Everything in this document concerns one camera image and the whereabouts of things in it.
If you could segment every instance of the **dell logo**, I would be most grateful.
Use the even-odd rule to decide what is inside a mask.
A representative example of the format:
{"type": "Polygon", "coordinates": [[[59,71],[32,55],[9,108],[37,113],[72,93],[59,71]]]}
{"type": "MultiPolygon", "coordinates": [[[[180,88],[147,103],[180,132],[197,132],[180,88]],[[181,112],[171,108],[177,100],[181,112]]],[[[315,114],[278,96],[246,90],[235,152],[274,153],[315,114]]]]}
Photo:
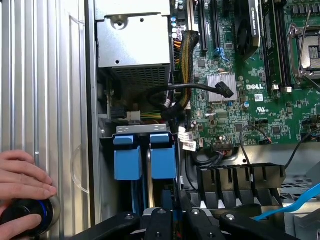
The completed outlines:
{"type": "Polygon", "coordinates": [[[262,84],[251,84],[251,85],[247,85],[246,89],[247,90],[263,90],[264,87],[262,86],[262,84]]]}

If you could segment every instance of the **wire bundle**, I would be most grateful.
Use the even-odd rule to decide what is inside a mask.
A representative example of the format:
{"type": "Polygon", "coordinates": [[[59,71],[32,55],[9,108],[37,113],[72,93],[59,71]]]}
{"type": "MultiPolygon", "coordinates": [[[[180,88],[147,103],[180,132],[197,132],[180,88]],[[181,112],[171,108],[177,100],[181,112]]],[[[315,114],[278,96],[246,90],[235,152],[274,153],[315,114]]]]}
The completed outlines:
{"type": "MultiPolygon", "coordinates": [[[[193,54],[194,49],[199,42],[199,33],[197,31],[186,31],[182,37],[182,43],[180,45],[180,68],[182,73],[183,84],[193,83],[193,71],[194,61],[193,54]]],[[[173,107],[162,112],[161,116],[165,120],[171,120],[176,115],[182,112],[188,105],[191,99],[192,90],[186,88],[182,91],[180,101],[177,102],[173,107]]]]}
{"type": "Polygon", "coordinates": [[[174,66],[178,68],[180,66],[180,52],[182,42],[179,39],[173,41],[174,48],[174,66]]]}
{"type": "Polygon", "coordinates": [[[141,119],[159,119],[161,120],[161,114],[156,112],[144,112],[141,113],[141,119]]]}

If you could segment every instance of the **metal side panel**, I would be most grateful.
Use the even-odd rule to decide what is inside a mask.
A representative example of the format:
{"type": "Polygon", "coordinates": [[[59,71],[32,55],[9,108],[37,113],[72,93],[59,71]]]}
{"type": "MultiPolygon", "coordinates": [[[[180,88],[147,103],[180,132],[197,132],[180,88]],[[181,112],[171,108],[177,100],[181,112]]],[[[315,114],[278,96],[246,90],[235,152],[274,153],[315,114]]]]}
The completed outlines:
{"type": "Polygon", "coordinates": [[[61,217],[43,238],[65,239],[90,226],[85,0],[3,0],[0,14],[0,151],[52,177],[61,217]]]}

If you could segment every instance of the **motherboard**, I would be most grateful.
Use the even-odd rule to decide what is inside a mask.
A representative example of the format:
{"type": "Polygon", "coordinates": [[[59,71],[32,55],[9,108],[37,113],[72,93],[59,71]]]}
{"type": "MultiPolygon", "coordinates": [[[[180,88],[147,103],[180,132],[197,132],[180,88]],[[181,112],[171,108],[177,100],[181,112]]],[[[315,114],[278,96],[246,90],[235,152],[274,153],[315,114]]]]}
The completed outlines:
{"type": "MultiPolygon", "coordinates": [[[[320,1],[257,0],[256,15],[250,17],[258,20],[253,21],[251,30],[253,36],[258,35],[255,31],[260,36],[253,40],[248,39],[248,26],[238,19],[243,15],[235,9],[239,2],[244,6],[248,0],[199,0],[193,9],[193,27],[206,34],[206,42],[200,41],[194,50],[194,82],[214,87],[223,81],[234,92],[226,99],[193,90],[194,139],[200,148],[229,149],[240,145],[244,126],[254,125],[270,137],[272,144],[296,144],[320,126],[320,92],[295,75],[309,13],[310,29],[304,36],[301,65],[310,77],[320,69],[320,1]],[[295,36],[291,36],[293,27],[295,36]]],[[[188,27],[187,22],[178,22],[178,38],[188,27]]],[[[246,146],[269,144],[252,130],[246,130],[243,139],[246,146]]],[[[307,142],[320,142],[320,136],[315,133],[307,142]]]]}

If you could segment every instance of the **ram slot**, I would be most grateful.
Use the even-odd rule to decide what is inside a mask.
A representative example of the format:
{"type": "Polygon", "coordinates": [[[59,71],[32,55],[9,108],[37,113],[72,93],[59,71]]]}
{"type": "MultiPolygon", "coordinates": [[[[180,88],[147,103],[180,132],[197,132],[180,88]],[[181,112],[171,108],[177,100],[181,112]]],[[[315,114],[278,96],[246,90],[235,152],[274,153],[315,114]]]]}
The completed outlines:
{"type": "Polygon", "coordinates": [[[199,15],[199,31],[202,53],[208,52],[208,31],[207,31],[207,18],[204,0],[199,0],[198,7],[199,15]]]}
{"type": "Polygon", "coordinates": [[[264,37],[262,38],[262,49],[264,56],[264,67],[266,85],[268,91],[279,90],[282,83],[280,69],[280,53],[278,48],[278,33],[274,1],[270,0],[262,5],[262,19],[264,37]]]}
{"type": "Polygon", "coordinates": [[[217,0],[211,0],[213,47],[220,48],[220,29],[217,0]]]}
{"type": "Polygon", "coordinates": [[[292,87],[284,5],[284,3],[281,3],[274,8],[282,88],[292,87]]]}

